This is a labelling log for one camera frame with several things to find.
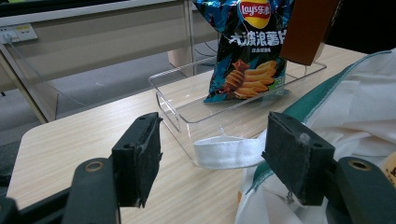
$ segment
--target gray carpet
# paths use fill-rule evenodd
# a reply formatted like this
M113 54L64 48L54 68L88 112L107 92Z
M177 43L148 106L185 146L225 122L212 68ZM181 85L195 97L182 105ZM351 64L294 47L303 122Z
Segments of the gray carpet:
M200 44L196 49L196 59L202 60L216 55L217 42ZM213 69L213 63L209 62L197 70ZM52 80L49 84L61 92L57 119L149 90L150 76L173 68L165 52ZM179 78L182 78L181 74L174 77L175 80ZM0 175L11 175L23 135L40 122L18 90L6 91L5 94L0 95ZM7 188L0 187L0 196L6 193Z

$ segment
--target wooden table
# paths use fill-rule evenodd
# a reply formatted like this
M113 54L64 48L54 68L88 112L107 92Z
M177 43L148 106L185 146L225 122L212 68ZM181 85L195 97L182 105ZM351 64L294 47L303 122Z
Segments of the wooden table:
M326 46L319 61L333 76L364 54ZM157 111L153 91L59 119L29 131L21 140L8 197L19 208L68 188L75 168L107 158L134 120ZM161 127L163 159L146 208L121 208L123 223L233 223L241 170L195 166L174 136Z

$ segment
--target blue snack bag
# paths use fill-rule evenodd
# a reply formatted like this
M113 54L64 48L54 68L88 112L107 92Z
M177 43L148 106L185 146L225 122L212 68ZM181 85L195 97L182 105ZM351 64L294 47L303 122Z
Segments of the blue snack bag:
M284 83L279 58L292 0L192 0L220 33L206 103L248 99Z

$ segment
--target brown cardboard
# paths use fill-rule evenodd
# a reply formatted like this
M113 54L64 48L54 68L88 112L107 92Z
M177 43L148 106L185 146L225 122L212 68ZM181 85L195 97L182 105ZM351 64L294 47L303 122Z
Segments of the brown cardboard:
M294 0L280 57L311 65L321 54L342 0Z

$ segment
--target clear plastic container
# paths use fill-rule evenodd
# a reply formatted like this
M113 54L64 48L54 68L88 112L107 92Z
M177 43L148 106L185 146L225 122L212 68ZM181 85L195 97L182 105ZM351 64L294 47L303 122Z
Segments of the clear plastic container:
M270 111L282 112L311 91L323 78L325 64L302 66L288 63L283 86L244 101L204 103L208 95L214 63L209 58L150 77L160 116L189 157L194 159L193 143L214 136L254 138L267 126Z

